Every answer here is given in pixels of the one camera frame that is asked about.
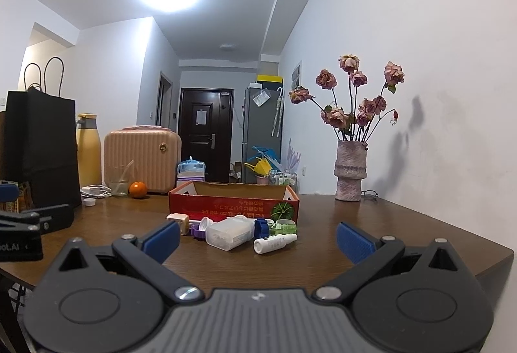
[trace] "blue gripper pad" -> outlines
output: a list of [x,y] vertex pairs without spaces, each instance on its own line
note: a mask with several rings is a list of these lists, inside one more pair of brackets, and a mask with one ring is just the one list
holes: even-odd
[[140,239],[141,250],[162,264],[179,247],[180,237],[179,224],[168,221]]
[[376,251],[375,239],[367,238],[359,229],[341,222],[336,231],[336,242],[339,249],[348,259],[357,264]]
[[0,203],[16,201],[20,195],[20,190],[14,184],[0,184]]

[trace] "flower vase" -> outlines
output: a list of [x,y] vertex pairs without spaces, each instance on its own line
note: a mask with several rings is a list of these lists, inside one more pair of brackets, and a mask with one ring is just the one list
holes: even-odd
[[335,199],[361,200],[361,180],[366,178],[366,149],[362,141],[338,141],[334,175],[338,177]]

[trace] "orange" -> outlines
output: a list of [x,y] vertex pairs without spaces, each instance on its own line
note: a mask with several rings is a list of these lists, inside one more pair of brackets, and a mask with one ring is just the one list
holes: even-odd
[[133,182],[129,186],[129,195],[133,198],[144,198],[147,194],[147,186],[143,182]]

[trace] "yellow thermos bottle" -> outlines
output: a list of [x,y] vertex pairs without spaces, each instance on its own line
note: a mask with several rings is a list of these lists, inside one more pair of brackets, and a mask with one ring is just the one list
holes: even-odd
[[97,116],[79,114],[76,131],[77,163],[79,167],[79,183],[82,187],[101,184],[101,145],[97,131]]

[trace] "gray refrigerator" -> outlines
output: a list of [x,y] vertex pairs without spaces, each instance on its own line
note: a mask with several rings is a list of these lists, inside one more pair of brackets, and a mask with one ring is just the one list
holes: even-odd
[[[271,136],[275,113],[277,112],[277,100],[279,91],[268,90],[271,97],[261,106],[253,101],[253,98],[260,93],[261,89],[247,88],[244,100],[244,126],[242,134],[242,163],[257,155],[252,148],[254,146],[273,149],[280,159],[282,145],[282,118],[278,118],[275,134]],[[277,137],[278,122],[280,123],[280,134]],[[256,184],[255,173],[242,166],[241,182],[244,184]]]

